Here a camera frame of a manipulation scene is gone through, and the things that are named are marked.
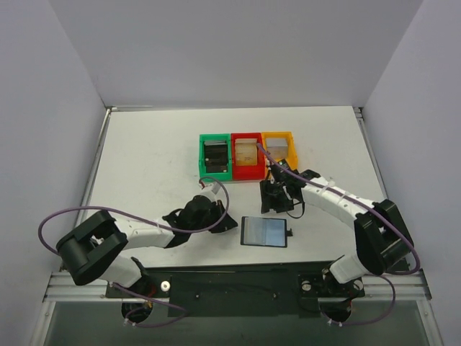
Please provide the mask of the black leather card holder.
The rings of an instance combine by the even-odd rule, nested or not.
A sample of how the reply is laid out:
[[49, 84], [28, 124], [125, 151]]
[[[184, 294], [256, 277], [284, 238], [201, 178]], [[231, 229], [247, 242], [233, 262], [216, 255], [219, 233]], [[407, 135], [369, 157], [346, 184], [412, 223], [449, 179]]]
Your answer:
[[241, 218], [241, 245], [253, 247], [286, 248], [287, 239], [293, 236], [284, 218]]

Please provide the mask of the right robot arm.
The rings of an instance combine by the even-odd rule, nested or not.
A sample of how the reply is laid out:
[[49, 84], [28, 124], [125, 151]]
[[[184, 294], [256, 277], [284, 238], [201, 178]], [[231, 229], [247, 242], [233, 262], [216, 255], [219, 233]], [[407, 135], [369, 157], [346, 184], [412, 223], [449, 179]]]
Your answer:
[[325, 292], [337, 295], [349, 282], [364, 275], [412, 275], [421, 269], [421, 260], [405, 221], [391, 200], [363, 199], [337, 187], [319, 173], [291, 170], [286, 161], [267, 166], [267, 178], [260, 182], [262, 208], [274, 202], [293, 200], [321, 209], [354, 232], [355, 250], [343, 254], [324, 270]]

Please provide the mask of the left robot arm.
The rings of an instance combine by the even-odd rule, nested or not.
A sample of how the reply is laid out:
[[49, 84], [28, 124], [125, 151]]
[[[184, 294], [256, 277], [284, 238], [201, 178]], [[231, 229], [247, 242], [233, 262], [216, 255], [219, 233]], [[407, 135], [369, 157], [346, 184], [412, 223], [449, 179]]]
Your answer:
[[131, 296], [143, 295], [152, 283], [139, 259], [125, 257], [128, 249], [172, 249], [189, 241], [192, 232], [204, 229], [220, 234], [238, 226], [225, 212], [221, 200], [196, 195], [183, 208], [162, 216], [168, 228], [129, 218], [114, 218], [105, 210], [93, 214], [56, 245], [57, 253], [76, 285], [96, 279], [115, 282]]

